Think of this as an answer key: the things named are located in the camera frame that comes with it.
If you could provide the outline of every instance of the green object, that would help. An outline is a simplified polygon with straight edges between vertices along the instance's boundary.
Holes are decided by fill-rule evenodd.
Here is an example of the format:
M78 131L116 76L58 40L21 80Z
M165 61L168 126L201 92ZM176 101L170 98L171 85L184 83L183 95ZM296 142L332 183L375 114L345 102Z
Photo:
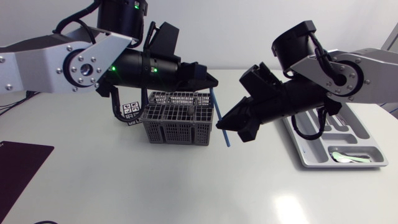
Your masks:
M358 157L354 157L354 156L344 156L344 155L340 154L339 152L333 152L331 154L331 156L333 156L333 158L335 158L336 160L351 159L352 161L356 161L356 162L371 162L369 159L358 158Z

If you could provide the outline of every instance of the screw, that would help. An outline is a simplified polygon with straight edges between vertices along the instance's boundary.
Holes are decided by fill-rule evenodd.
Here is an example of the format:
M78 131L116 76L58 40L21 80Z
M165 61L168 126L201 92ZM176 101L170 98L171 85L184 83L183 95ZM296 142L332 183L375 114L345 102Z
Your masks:
M6 90L11 91L12 90L12 85L11 84L7 84L6 85Z

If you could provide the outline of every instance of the blue stick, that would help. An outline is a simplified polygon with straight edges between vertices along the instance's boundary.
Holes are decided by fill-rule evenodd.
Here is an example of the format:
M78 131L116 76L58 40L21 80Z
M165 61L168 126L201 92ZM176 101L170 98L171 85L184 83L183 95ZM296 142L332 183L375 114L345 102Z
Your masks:
M216 112L217 112L218 120L221 121L222 117L221 117L220 109L218 108L218 104L217 104L216 96L214 95L213 88L210 88L210 96L212 97L214 106L216 107ZM228 147L230 147L231 145L230 145L230 143L229 143L228 135L226 134L226 131L225 131L225 130L223 130L223 134L224 134L224 138L225 138L226 145L227 145Z

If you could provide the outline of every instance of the black mat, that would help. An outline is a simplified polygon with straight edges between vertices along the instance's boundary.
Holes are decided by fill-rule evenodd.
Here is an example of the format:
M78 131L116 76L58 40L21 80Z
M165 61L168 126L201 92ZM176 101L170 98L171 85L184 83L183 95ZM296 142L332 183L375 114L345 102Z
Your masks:
M0 223L54 147L0 142Z

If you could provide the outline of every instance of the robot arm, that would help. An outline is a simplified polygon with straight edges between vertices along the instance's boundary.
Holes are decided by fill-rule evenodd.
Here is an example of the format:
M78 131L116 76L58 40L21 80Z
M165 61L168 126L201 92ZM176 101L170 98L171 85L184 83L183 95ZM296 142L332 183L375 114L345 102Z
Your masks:
M325 119L326 112L337 114L342 102L398 100L398 54L378 49L326 52L315 31L312 21L305 21L279 36L272 51L290 80L280 82L263 63L253 66L239 80L251 96L232 108L217 128L237 131L246 142L256 138L260 124L313 108L322 107L319 115Z
M98 28L81 23L82 28L61 34L68 23L81 22L98 7ZM102 84L163 91L217 86L205 66L181 63L174 55L178 29L168 23L160 28L151 24L144 51L132 49L142 41L146 12L145 0L95 0L61 21L54 34L1 47L0 94L84 93Z

